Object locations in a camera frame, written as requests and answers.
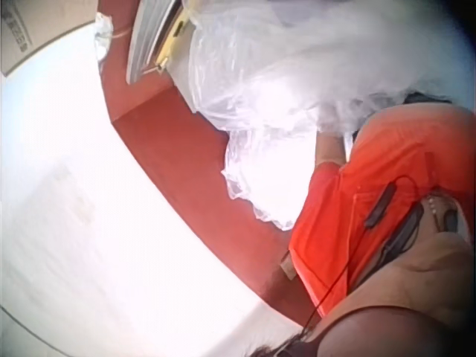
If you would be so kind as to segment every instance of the clear plastic bag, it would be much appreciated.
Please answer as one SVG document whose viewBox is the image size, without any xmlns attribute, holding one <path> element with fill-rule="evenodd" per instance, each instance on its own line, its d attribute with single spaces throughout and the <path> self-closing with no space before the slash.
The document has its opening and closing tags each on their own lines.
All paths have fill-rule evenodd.
<svg viewBox="0 0 476 357">
<path fill-rule="evenodd" d="M 344 139 L 348 158 L 352 135 Z M 315 140 L 315 126 L 230 132 L 222 171 L 229 196 L 252 202 L 258 219 L 291 229 L 306 200 Z"/>
<path fill-rule="evenodd" d="M 409 91 L 451 97 L 453 39 L 428 1 L 190 1 L 190 91 L 217 129 L 349 132 Z"/>
</svg>

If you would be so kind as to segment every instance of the red floor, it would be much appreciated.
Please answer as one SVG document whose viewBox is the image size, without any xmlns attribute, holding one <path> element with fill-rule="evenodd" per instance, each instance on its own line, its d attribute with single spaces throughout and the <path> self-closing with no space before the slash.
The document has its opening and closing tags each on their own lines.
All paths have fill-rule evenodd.
<svg viewBox="0 0 476 357">
<path fill-rule="evenodd" d="M 312 303 L 298 278 L 279 264 L 289 234 L 254 218 L 248 202 L 231 200 L 223 168 L 227 135 L 193 115 L 167 75 L 126 83 L 132 25 L 140 0 L 100 0 L 115 38 L 101 80 L 113 125 L 138 163 L 202 242 L 277 311 L 304 324 Z"/>
</svg>

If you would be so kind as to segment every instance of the person's arm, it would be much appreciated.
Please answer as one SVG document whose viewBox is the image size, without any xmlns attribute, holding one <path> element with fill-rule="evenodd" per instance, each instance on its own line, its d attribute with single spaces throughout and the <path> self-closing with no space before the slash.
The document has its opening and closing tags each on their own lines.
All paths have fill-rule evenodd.
<svg viewBox="0 0 476 357">
<path fill-rule="evenodd" d="M 335 133 L 318 132 L 315 143 L 315 167 L 324 162 L 346 164 L 344 138 Z"/>
</svg>

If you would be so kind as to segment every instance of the black cable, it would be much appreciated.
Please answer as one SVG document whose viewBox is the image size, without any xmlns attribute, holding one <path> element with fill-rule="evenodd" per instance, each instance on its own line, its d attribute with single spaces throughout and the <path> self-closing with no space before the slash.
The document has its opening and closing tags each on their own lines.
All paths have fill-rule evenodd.
<svg viewBox="0 0 476 357">
<path fill-rule="evenodd" d="M 7 309 L 5 309 L 3 307 L 3 305 L 0 305 L 0 308 L 1 310 L 9 317 L 11 318 L 14 322 L 16 322 L 21 328 L 25 329 L 25 331 L 27 331 L 28 333 L 30 333 L 30 335 L 32 335 L 34 338 L 40 340 L 43 344 L 47 345 L 48 347 L 50 347 L 52 350 L 55 350 L 57 351 L 58 353 L 64 355 L 65 357 L 73 357 L 72 355 L 69 355 L 67 354 L 66 352 L 60 350 L 59 348 L 53 346 L 52 344 L 48 343 L 47 341 L 45 341 L 43 338 L 39 337 L 35 332 L 31 331 L 30 329 L 28 329 L 24 324 L 22 324 L 20 321 L 18 321 L 17 318 L 15 318 L 15 316 L 13 316 L 12 314 L 10 314 L 8 312 Z"/>
<path fill-rule="evenodd" d="M 418 184 L 415 182 L 415 180 L 413 178 L 411 178 L 410 176 L 408 175 L 400 175 L 400 176 L 397 176 L 393 182 L 396 183 L 398 180 L 400 179 L 407 179 L 409 180 L 412 185 L 414 186 L 414 193 L 415 193 L 415 202 L 418 200 Z M 342 269 L 342 271 L 339 273 L 337 279 L 334 280 L 334 282 L 331 284 L 331 286 L 327 289 L 327 292 L 326 294 L 324 295 L 324 297 L 322 298 L 321 301 L 319 301 L 318 305 L 315 307 L 315 309 L 312 311 L 312 314 L 311 316 L 309 316 L 307 322 L 304 324 L 304 327 L 301 331 L 301 333 L 299 334 L 299 338 L 302 338 L 304 336 L 306 336 L 306 334 L 309 332 L 309 325 L 311 324 L 312 322 L 312 319 L 315 317 L 315 314 L 316 312 L 318 312 L 319 310 L 319 307 L 321 307 L 322 303 L 324 302 L 324 300 L 330 295 L 331 291 L 334 289 L 334 286 L 337 284 L 337 282 L 341 279 L 342 275 L 344 274 L 344 272 L 347 270 L 347 268 L 349 267 L 349 264 L 350 264 L 350 261 L 352 260 L 353 256 L 356 254 L 357 250 L 358 250 L 358 247 L 360 246 L 360 243 L 362 241 L 362 237 L 364 236 L 364 234 L 366 233 L 367 229 L 364 227 L 364 231 L 362 232 L 361 236 L 359 237 L 359 240 L 356 244 L 356 247 L 354 249 L 354 251 L 352 252 L 352 254 L 350 255 L 345 267 Z M 402 251 L 401 253 L 404 253 L 405 251 L 407 251 L 408 249 L 410 249 L 413 244 L 415 243 L 415 241 L 417 240 L 417 235 L 418 235 L 418 232 L 419 232 L 419 224 L 418 226 L 416 227 L 416 234 L 415 234 L 415 238 L 413 239 L 413 241 L 411 242 L 410 244 L 410 247 L 408 247 L 406 250 Z"/>
</svg>

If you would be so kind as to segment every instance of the orange shorts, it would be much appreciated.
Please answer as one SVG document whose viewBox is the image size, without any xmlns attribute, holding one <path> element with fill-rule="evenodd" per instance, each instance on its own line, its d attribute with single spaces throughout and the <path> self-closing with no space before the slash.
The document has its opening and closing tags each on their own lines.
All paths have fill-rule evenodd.
<svg viewBox="0 0 476 357">
<path fill-rule="evenodd" d="M 321 316 L 347 296 L 411 204 L 435 187 L 459 202 L 474 234 L 475 141 L 471 112 L 440 103 L 397 106 L 369 119 L 346 165 L 327 162 L 315 169 L 289 250 L 316 306 L 335 284 L 319 308 Z M 397 179 L 402 176 L 413 181 Z M 364 220 L 395 179 L 385 216 L 363 234 Z"/>
</svg>

